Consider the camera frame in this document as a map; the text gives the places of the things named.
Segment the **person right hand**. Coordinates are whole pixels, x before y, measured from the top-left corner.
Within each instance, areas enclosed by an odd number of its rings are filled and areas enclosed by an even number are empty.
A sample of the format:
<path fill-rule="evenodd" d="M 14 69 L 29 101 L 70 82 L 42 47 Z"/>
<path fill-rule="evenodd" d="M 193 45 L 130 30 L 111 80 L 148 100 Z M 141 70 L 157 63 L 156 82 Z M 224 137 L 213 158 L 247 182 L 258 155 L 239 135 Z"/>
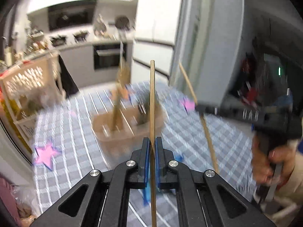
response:
<path fill-rule="evenodd" d="M 252 141 L 252 173 L 253 179 L 258 184 L 274 184 L 278 187 L 285 185 L 295 167 L 296 151 L 294 147 L 282 145 L 271 150 L 268 155 L 260 150 L 260 141 L 255 135 Z M 274 176 L 271 164 L 283 164 L 283 169 L 280 176 Z"/>

